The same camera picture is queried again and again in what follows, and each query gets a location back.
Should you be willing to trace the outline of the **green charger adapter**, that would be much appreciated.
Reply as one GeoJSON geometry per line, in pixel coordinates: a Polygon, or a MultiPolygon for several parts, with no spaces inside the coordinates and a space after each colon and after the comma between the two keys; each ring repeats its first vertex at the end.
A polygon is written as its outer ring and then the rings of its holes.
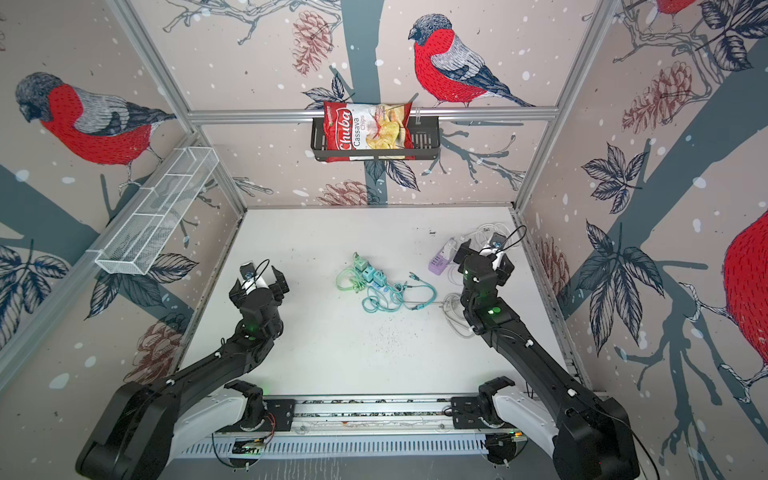
{"type": "Polygon", "coordinates": [[[363,272],[369,267],[369,262],[357,252],[353,255],[353,267],[358,272],[363,272]]]}

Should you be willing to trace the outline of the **white blue power strip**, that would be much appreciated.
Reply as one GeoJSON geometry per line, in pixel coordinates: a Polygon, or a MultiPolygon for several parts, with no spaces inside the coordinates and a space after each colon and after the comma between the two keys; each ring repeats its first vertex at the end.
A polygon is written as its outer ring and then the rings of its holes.
{"type": "Polygon", "coordinates": [[[352,285],[355,292],[362,292],[368,288],[381,293],[394,293],[395,285],[388,280],[383,271],[368,265],[363,270],[352,270],[352,285]]]}

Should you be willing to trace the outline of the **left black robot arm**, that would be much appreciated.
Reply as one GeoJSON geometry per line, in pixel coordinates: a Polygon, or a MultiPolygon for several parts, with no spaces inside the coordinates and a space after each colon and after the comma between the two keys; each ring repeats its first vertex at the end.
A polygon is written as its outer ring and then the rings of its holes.
{"type": "Polygon", "coordinates": [[[261,388],[242,381],[282,335],[278,308],[290,288],[269,263],[244,264],[229,292],[239,311],[234,333],[213,353],[150,384],[128,382],[117,389],[85,442],[75,470],[88,479],[156,479],[200,436],[243,417],[261,421],[261,388]]]}

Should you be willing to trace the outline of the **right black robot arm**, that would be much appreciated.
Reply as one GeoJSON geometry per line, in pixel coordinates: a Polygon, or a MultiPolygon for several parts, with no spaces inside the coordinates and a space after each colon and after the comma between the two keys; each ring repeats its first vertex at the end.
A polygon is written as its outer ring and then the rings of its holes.
{"type": "Polygon", "coordinates": [[[508,377],[478,389],[480,419],[520,429],[551,458],[562,479],[636,479],[640,465],[626,410],[600,398],[559,365],[501,298],[514,270],[501,251],[462,243],[454,257],[462,275],[460,304],[473,333],[506,359],[533,389],[528,397],[508,377]]]}

